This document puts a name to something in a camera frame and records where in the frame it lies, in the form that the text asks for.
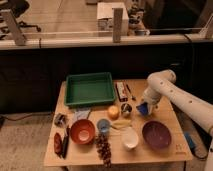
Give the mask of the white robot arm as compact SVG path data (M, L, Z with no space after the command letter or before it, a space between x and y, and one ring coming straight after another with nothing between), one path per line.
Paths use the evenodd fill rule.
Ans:
M137 110L150 115L161 97L167 97L212 137L204 171L213 171L213 104L178 88L175 82L176 74L170 69L150 74Z

